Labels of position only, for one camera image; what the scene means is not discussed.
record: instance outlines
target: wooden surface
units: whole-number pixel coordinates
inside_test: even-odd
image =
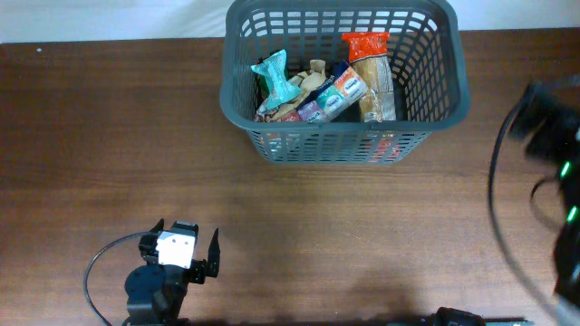
[[[219,277],[190,285],[194,321],[345,321],[440,306],[552,322],[505,266],[486,208],[499,125],[532,78],[580,72],[578,30],[463,33],[472,107],[389,168],[283,167],[218,103],[223,40],[0,45],[0,324],[98,325],[82,296],[96,252],[159,218],[220,229]],[[563,93],[569,99],[572,92]],[[527,196],[553,169],[508,141],[498,212],[546,294],[555,236]],[[556,189],[538,193],[553,216]],[[93,269],[125,318],[137,243]]]

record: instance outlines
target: basket rim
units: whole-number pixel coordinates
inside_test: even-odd
[[[231,103],[227,101],[226,89],[233,89],[233,79],[228,78],[229,56],[222,57],[222,84],[219,91],[219,105],[224,115],[234,125],[241,129],[250,131],[271,131],[271,132],[346,132],[346,131],[371,131],[371,130],[401,130],[401,131],[438,131],[449,129],[462,122],[468,115],[471,105],[471,95],[467,80],[467,68],[465,64],[465,55],[461,46],[459,37],[458,19],[453,7],[445,0],[424,0],[437,6],[443,13],[449,25],[449,36],[451,53],[455,59],[455,73],[458,84],[458,101],[457,108],[453,114],[445,120],[427,122],[427,121],[385,121],[385,122],[325,122],[325,123],[263,123],[248,120],[231,110]],[[236,0],[227,10],[226,18],[226,40],[224,53],[234,51],[236,41],[239,41],[237,20],[238,13],[244,8],[251,8],[254,3],[261,3],[264,0]]]

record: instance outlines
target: wire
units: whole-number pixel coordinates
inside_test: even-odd
[[[110,244],[105,245],[99,253],[97,253],[91,260],[91,262],[89,263],[89,266],[87,267],[87,270],[84,272],[84,277],[82,278],[82,286],[83,286],[83,290],[84,290],[84,297],[87,300],[87,303],[89,303],[89,306],[91,306],[92,311],[97,315],[97,317],[99,317],[102,321],[102,323],[104,323],[107,326],[112,326],[112,324],[107,321],[106,318],[104,318],[104,316],[97,310],[97,308],[94,306],[94,303],[92,303],[91,300],[91,296],[89,295],[89,288],[87,286],[87,281],[89,280],[89,273],[91,272],[92,266],[94,265],[94,263],[97,261],[97,259],[99,259],[99,257],[101,257],[102,254],[104,254],[107,250],[113,248],[115,245],[118,245],[120,243],[123,243],[127,240],[131,240],[133,238],[136,237],[142,237],[145,235],[157,235],[157,232],[139,232],[133,235],[127,235],[124,236],[120,239],[117,239],[113,242],[111,242]]]
[[[491,155],[491,162],[489,164],[489,176],[488,176],[488,209],[489,209],[489,222],[493,229],[493,234],[496,237],[496,242],[498,243],[499,250],[503,254],[503,257],[507,263],[507,266],[511,269],[512,273],[517,277],[517,280],[526,288],[529,294],[536,300],[539,306],[554,320],[558,320],[558,315],[556,310],[552,307],[552,304],[545,297],[545,295],[536,287],[534,282],[526,275],[523,268],[520,266],[519,262],[514,258],[511,253],[508,243],[504,239],[501,233],[501,227],[499,226],[498,217],[496,216],[496,211],[494,207],[493,199],[493,184],[496,175],[496,166],[498,164],[499,149],[501,148],[501,143],[506,136],[506,131],[511,123],[511,121],[517,116],[517,114],[524,108],[523,106],[514,107],[506,119],[501,125],[498,137],[496,139],[496,144],[493,148],[493,153]]]
[[[537,206],[536,202],[534,201],[534,195],[536,194],[537,190],[543,185],[552,182],[557,182],[557,178],[542,177],[541,179],[539,179],[529,194],[529,204],[532,207],[532,212],[534,213],[536,221],[539,222],[541,225],[543,225],[545,228],[549,229],[550,231],[557,233],[560,231],[560,228],[562,228],[562,226],[554,222],[552,218],[544,214],[544,212],[542,212],[542,210]]]

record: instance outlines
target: wooden table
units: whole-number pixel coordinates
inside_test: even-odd
[[[190,285],[194,321],[346,321],[440,306],[552,322],[492,237],[486,177],[499,125],[533,78],[580,72],[580,31],[462,33],[473,104],[387,168],[267,163],[218,103],[223,40],[0,45],[0,323],[99,325],[82,296],[96,252],[160,218],[220,229],[219,277]],[[573,91],[562,93],[570,101]],[[528,192],[553,167],[508,141],[497,199],[509,243],[546,294],[555,235]],[[562,215],[556,188],[538,193]],[[89,281],[115,324],[137,242]]]

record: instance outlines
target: gray basket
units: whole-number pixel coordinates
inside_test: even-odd
[[[253,122],[258,58],[286,49],[294,75],[311,59],[347,59],[344,32],[385,31],[399,120]],[[468,113],[457,17],[443,0],[237,0],[227,12],[220,105],[271,162],[392,164]]]

